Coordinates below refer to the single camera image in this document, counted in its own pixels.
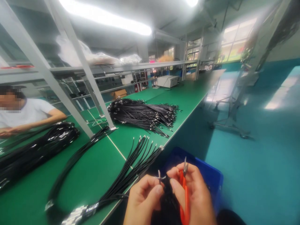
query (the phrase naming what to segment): person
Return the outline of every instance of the person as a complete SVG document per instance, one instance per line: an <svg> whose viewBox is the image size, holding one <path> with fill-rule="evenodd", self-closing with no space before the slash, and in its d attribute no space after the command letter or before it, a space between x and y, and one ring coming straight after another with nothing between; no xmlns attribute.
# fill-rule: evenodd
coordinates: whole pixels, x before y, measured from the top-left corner
<svg viewBox="0 0 300 225"><path fill-rule="evenodd" d="M66 118L63 112L44 100L26 98L11 86L0 86L0 138Z"/></svg>
<svg viewBox="0 0 300 225"><path fill-rule="evenodd" d="M178 182L179 171L183 170L183 167L184 163L181 163L169 170L167 175L171 178L170 184L173 192L184 210L185 190ZM210 192L196 166L188 165L186 181L190 190L189 224L216 225L217 220ZM159 184L159 180L150 175L145 175L130 190L123 225L150 225L153 211L160 209L162 195L163 187Z"/></svg>

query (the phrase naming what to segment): white t-shirt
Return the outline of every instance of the white t-shirt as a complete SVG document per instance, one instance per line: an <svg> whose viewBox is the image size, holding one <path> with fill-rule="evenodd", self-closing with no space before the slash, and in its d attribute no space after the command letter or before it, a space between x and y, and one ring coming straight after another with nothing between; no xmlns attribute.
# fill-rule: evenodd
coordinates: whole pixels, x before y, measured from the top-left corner
<svg viewBox="0 0 300 225"><path fill-rule="evenodd" d="M49 117L47 113L52 109L55 107L44 100L27 98L21 110L0 109L0 128L16 127L47 119Z"/></svg>

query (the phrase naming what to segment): blue plastic crate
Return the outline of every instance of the blue plastic crate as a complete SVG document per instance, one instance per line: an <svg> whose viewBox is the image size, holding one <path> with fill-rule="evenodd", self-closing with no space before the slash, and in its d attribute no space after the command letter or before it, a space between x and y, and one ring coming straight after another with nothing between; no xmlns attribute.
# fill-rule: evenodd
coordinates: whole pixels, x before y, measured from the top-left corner
<svg viewBox="0 0 300 225"><path fill-rule="evenodd" d="M218 214L221 204L221 190L223 185L223 174L216 168L208 165L206 162L194 157L190 153L184 151L179 147L175 147L167 159L166 164L160 170L162 174L165 174L172 167L184 162L185 157L187 157L187 162L197 166L202 174L202 177L209 188L213 208Z"/></svg>

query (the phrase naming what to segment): hand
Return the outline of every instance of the hand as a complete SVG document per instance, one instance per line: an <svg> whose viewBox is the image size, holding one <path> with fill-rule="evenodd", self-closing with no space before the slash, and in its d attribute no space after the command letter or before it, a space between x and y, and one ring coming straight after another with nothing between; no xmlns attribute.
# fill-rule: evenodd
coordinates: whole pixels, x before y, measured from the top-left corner
<svg viewBox="0 0 300 225"><path fill-rule="evenodd" d="M0 138L9 138L10 136L13 135L13 133L8 132L11 127L6 127L6 128L0 128Z"/></svg>
<svg viewBox="0 0 300 225"><path fill-rule="evenodd" d="M0 138L10 138L11 136L13 136L13 133L9 133L6 131L0 133Z"/></svg>
<svg viewBox="0 0 300 225"><path fill-rule="evenodd" d="M32 125L24 124L24 125L13 127L11 129L7 130L7 132L9 132L9 133L21 133L21 132L30 130L32 128L33 128Z"/></svg>
<svg viewBox="0 0 300 225"><path fill-rule="evenodd" d="M153 210L160 210L162 195L159 180L145 175L130 189L123 225L150 225Z"/></svg>
<svg viewBox="0 0 300 225"><path fill-rule="evenodd" d="M171 178L170 184L179 204L185 210L185 190L178 182L179 171L183 170L183 167L184 163L181 163L169 170L167 175ZM190 225L216 225L211 196L199 169L189 164L185 178L190 195Z"/></svg>

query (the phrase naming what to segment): finger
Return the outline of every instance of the finger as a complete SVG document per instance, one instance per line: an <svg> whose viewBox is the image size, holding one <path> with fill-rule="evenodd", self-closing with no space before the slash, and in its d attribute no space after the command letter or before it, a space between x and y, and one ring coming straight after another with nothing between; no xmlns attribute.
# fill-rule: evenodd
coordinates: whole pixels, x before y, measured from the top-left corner
<svg viewBox="0 0 300 225"><path fill-rule="evenodd" d="M168 177L178 180L179 178L179 170L177 167L173 167L167 172Z"/></svg>
<svg viewBox="0 0 300 225"><path fill-rule="evenodd" d="M174 192L179 204L181 205L183 210L185 210L185 190L180 185L180 183L175 179L170 179L170 184L172 186L173 192Z"/></svg>
<svg viewBox="0 0 300 225"><path fill-rule="evenodd" d="M178 170L183 170L183 167L184 162L177 165ZM187 175L190 175L192 177L192 180L195 182L196 185L205 185L205 182L198 167L192 164L188 164Z"/></svg>
<svg viewBox="0 0 300 225"><path fill-rule="evenodd" d="M157 205L159 204L160 197L163 195L163 187L159 184L156 185L149 192L146 200L143 202L144 206L147 208L148 212L153 212Z"/></svg>
<svg viewBox="0 0 300 225"><path fill-rule="evenodd" d="M158 184L159 180L157 178L147 174L139 182L133 185L131 190L133 193L143 194L145 191L147 191L147 189L153 188Z"/></svg>

